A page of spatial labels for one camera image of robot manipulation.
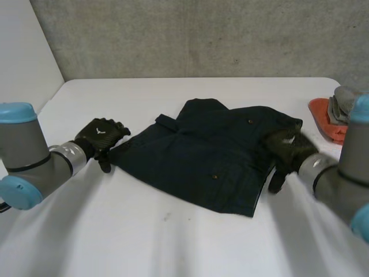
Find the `dark navy shirt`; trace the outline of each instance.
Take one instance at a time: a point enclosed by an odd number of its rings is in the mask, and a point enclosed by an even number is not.
[[[227,109],[215,99],[186,102],[177,119],[156,123],[110,152],[139,180],[212,211],[253,216],[273,166],[261,138],[300,129],[302,120],[269,107]]]

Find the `folded cloth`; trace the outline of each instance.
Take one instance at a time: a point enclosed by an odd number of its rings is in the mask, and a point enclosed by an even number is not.
[[[309,109],[322,131],[333,139],[334,143],[343,145],[347,126],[330,124],[328,116],[329,100],[325,98],[316,98],[310,101]]]
[[[358,91],[357,89],[345,87],[343,85],[339,86],[334,90],[334,95],[337,99],[338,105],[340,109],[345,114],[350,114],[353,109],[353,105],[355,104],[355,100],[364,94],[363,92]]]
[[[273,157],[261,138],[300,129],[302,120],[268,107],[227,109],[215,99],[186,102],[177,119],[156,118],[110,151],[139,180],[212,211],[252,217]]]
[[[344,121],[339,121],[336,119],[336,117],[334,116],[334,113],[333,113],[333,97],[330,97],[329,98],[329,103],[328,103],[328,116],[329,116],[329,121],[330,121],[330,124],[333,124],[333,125],[347,125],[346,122]]]
[[[349,123],[350,112],[353,109],[355,100],[362,94],[364,92],[360,92],[354,88],[343,85],[337,87],[334,90],[332,103],[332,110],[336,120]]]

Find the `black cable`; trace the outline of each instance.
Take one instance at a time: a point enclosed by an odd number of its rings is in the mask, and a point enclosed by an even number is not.
[[[11,208],[11,206],[9,206],[8,204],[1,203],[0,204],[0,214],[2,214],[3,212],[6,212],[7,210],[9,210]]]

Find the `white tabletop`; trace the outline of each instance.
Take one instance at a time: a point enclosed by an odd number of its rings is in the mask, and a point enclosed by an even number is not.
[[[309,110],[339,84],[328,78],[74,80],[39,115],[49,145],[73,139],[93,118],[113,118],[133,135],[186,100],[216,98],[228,108],[270,106],[304,121],[334,156]],[[6,171],[0,169],[1,175]],[[187,203],[95,161],[30,211],[0,215],[1,276],[368,276],[369,251],[295,175],[266,186],[253,218]]]

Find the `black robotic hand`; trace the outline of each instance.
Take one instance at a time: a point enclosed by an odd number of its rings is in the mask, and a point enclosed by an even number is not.
[[[286,175],[298,172],[302,163],[318,152],[315,145],[300,130],[278,130],[262,140],[276,161],[276,172],[270,181],[270,193],[278,193]]]
[[[120,122],[95,118],[76,135],[74,142],[79,146],[83,145],[87,159],[94,158],[99,162],[102,171],[109,173],[111,166],[107,154],[110,148],[130,134],[128,128]]]

